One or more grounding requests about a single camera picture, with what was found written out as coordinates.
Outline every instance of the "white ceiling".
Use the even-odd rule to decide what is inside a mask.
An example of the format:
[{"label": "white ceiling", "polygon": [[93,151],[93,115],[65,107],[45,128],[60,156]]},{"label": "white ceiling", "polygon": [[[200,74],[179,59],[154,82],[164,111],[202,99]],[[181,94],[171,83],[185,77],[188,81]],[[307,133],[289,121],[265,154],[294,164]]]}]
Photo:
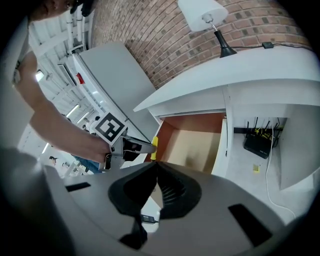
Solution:
[{"label": "white ceiling", "polygon": [[[87,17],[85,22],[85,42],[88,44],[88,32],[91,29],[92,18]],[[73,14],[73,46],[81,45],[77,41],[77,23],[76,15]],[[69,118],[74,124],[87,112],[89,116],[95,111],[89,101],[81,93],[65,72],[61,71],[58,65],[65,62],[70,63],[70,49],[68,47],[68,31],[66,15],[51,18],[44,21],[33,22],[29,26],[29,44],[34,51],[38,69],[44,73],[44,78],[40,80],[39,85],[44,95],[53,102],[61,114],[68,114],[77,104],[80,105]],[[24,152],[39,157],[46,145],[36,132],[28,125],[22,135],[18,148]]]}]

